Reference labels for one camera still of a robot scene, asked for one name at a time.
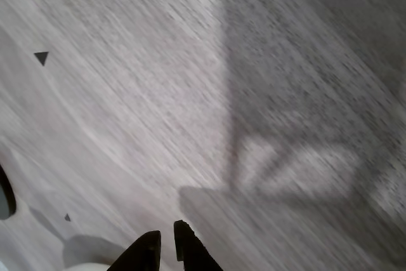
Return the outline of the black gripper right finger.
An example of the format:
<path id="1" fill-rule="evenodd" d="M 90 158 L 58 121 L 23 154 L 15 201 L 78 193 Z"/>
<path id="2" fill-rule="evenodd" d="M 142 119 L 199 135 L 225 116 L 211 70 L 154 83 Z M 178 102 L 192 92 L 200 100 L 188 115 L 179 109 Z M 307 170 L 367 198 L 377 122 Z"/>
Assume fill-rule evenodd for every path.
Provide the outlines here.
<path id="1" fill-rule="evenodd" d="M 174 222 L 174 241 L 177 260 L 183 262 L 184 270 L 223 270 L 187 222 L 183 220 Z"/>

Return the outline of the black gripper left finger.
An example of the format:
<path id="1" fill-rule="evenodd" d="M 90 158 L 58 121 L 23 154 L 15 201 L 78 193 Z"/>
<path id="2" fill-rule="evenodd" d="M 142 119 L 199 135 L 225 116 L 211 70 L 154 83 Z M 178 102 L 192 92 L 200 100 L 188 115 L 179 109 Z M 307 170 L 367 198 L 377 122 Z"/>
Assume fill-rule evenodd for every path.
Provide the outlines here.
<path id="1" fill-rule="evenodd" d="M 160 231 L 149 231 L 135 240 L 108 271 L 159 271 L 160 251 Z"/>

